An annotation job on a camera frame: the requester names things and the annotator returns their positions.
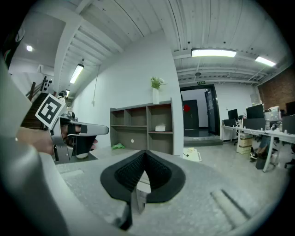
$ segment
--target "ceiling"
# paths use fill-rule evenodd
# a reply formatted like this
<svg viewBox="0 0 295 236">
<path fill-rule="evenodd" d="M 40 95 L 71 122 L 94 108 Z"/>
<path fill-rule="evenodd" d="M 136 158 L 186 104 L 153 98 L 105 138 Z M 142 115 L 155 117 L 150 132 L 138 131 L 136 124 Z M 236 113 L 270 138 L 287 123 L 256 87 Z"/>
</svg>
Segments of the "ceiling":
<svg viewBox="0 0 295 236">
<path fill-rule="evenodd" d="M 180 84 L 259 84 L 293 62 L 290 49 L 269 16 L 250 0 L 68 0 L 83 17 L 63 61 L 59 89 L 85 58 L 75 92 L 106 58 L 131 43 L 163 30 Z M 192 48 L 237 51 L 234 58 L 192 58 Z M 277 65 L 254 59 L 263 56 Z"/>
<path fill-rule="evenodd" d="M 13 57 L 54 67 L 55 55 L 64 27 L 65 22 L 59 19 L 30 11 L 23 23 L 24 38 Z M 29 52 L 26 49 L 27 45 L 31 45 L 34 50 Z"/>
</svg>

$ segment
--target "green plant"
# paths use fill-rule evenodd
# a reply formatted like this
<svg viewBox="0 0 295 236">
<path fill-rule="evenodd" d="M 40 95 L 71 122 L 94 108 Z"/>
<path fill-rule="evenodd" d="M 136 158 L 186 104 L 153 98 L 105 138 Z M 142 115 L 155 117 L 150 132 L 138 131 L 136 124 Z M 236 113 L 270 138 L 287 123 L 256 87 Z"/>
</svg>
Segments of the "green plant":
<svg viewBox="0 0 295 236">
<path fill-rule="evenodd" d="M 164 79 L 161 79 L 161 78 L 152 77 L 151 81 L 152 81 L 152 88 L 154 89 L 159 89 L 162 84 L 165 84 Z"/>
</svg>

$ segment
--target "fluorescent light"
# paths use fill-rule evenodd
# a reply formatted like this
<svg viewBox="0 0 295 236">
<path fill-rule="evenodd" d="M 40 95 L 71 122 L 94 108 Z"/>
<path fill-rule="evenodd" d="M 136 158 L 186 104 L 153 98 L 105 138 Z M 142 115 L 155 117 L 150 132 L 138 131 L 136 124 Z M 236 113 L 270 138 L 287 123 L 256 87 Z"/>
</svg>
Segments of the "fluorescent light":
<svg viewBox="0 0 295 236">
<path fill-rule="evenodd" d="M 263 57 L 257 57 L 255 61 L 261 62 L 261 63 L 269 65 L 269 66 L 274 66 L 276 64 L 276 63 L 269 61 Z"/>
<path fill-rule="evenodd" d="M 27 46 L 27 50 L 28 50 L 29 52 L 32 52 L 32 51 L 33 51 L 32 46 L 28 45 L 28 46 Z"/>
<path fill-rule="evenodd" d="M 76 79 L 78 78 L 79 74 L 81 73 L 81 71 L 83 70 L 84 66 L 82 64 L 78 64 L 73 75 L 72 78 L 70 80 L 70 83 L 75 83 Z"/>
<path fill-rule="evenodd" d="M 236 51 L 222 50 L 222 49 L 192 49 L 192 57 L 204 57 L 204 56 L 221 56 L 221 57 L 234 57 Z"/>
</svg>

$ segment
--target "white desk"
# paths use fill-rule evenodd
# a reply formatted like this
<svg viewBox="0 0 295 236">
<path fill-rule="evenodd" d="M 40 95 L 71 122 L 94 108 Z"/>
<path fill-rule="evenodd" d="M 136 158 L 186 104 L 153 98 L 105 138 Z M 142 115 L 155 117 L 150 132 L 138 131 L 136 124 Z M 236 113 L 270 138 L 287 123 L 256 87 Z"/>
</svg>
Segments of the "white desk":
<svg viewBox="0 0 295 236">
<path fill-rule="evenodd" d="M 242 127 L 229 127 L 229 126 L 224 126 L 224 125 L 222 125 L 222 128 L 224 130 L 236 130 L 236 131 L 238 131 L 238 133 L 239 133 L 239 135 L 238 135 L 238 144 L 237 144 L 237 147 L 236 147 L 236 151 L 237 152 L 238 152 L 238 148 L 240 146 L 241 132 L 242 131 L 244 133 L 247 133 L 247 134 L 252 134 L 252 135 L 266 135 L 266 136 L 270 136 L 271 137 L 271 143 L 270 143 L 270 146 L 269 146 L 269 150 L 270 151 L 268 152 L 266 163 L 265 163 L 264 168 L 263 168 L 263 172 L 266 172 L 267 167 L 268 167 L 268 164 L 271 161 L 271 150 L 273 148 L 273 140 L 274 140 L 275 137 L 279 138 L 279 140 L 280 140 L 280 147 L 281 147 L 282 141 L 284 141 L 284 142 L 290 142 L 290 143 L 295 143 L 295 135 L 288 135 L 288 134 L 285 134 L 283 132 L 277 132 L 277 131 L 272 131 L 272 130 L 251 130 L 251 129 L 244 129 Z"/>
</svg>

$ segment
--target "black door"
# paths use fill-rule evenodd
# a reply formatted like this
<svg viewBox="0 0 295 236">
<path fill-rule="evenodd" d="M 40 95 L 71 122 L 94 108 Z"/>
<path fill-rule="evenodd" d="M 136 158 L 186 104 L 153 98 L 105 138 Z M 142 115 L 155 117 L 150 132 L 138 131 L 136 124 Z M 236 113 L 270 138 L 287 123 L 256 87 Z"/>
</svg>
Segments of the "black door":
<svg viewBox="0 0 295 236">
<path fill-rule="evenodd" d="M 183 101 L 183 125 L 185 130 L 199 128 L 197 100 Z"/>
<path fill-rule="evenodd" d="M 214 102 L 212 97 L 212 92 L 205 92 L 206 103 L 207 103 L 207 114 L 208 114 L 208 131 L 209 133 L 216 134 L 215 129 L 215 112 L 214 112 Z"/>
</svg>

